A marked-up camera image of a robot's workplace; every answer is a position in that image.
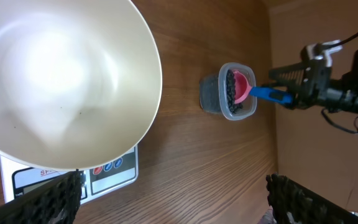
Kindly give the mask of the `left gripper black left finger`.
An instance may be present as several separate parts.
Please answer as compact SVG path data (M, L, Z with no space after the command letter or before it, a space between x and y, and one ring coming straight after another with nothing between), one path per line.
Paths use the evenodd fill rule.
M80 207L83 173L67 172L0 206L0 224L73 223Z

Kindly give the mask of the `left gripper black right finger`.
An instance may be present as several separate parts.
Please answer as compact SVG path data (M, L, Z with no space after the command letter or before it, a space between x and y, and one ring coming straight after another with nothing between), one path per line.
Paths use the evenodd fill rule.
M277 223L358 224L348 212L284 175L266 176L268 204Z

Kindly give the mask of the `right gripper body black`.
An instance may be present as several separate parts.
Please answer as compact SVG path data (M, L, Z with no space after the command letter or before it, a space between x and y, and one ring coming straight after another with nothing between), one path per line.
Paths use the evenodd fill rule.
M296 109L308 109L312 106L339 108L340 94L334 94L336 99L329 97L332 68L327 67L324 60L309 60L293 66L295 70L301 72L294 99Z

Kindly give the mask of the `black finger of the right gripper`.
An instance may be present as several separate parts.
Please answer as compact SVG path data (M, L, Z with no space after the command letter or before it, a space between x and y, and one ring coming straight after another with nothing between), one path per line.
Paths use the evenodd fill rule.
M293 80L294 82L301 82L306 65L302 62L283 67L273 68L269 70L268 76L271 80L284 81Z
M304 105L299 99L299 89L298 88L292 88L289 86L281 85L280 83L274 82L274 83L265 83L261 85L261 87L268 88L270 90L274 91L282 91L287 93L291 96L292 101L291 103L279 103L281 106L283 106L286 109L303 109Z

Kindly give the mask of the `pink scoop blue handle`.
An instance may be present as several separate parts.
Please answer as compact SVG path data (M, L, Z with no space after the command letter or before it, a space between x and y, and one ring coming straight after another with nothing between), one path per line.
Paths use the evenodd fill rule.
M243 73L235 70L233 74L235 80L235 104L242 103L248 96L255 96L281 105L290 105L293 103L293 97L290 93L269 87L251 86L250 81L248 81Z

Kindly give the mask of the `white bowl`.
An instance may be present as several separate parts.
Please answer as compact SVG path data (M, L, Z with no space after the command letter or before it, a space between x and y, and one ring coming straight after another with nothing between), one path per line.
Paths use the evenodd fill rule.
M162 65L129 0L0 1L0 155L85 170L150 129Z

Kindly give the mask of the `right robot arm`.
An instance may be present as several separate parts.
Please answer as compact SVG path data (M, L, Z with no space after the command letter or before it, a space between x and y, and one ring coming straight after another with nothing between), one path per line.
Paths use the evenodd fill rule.
M301 62L273 68L268 77L273 82L264 87L285 87L292 97L291 103L283 106L306 110L322 106L330 113L339 111L358 114L358 50L354 53L350 72L340 79L332 79L332 66L327 56L311 58L306 49L301 51Z

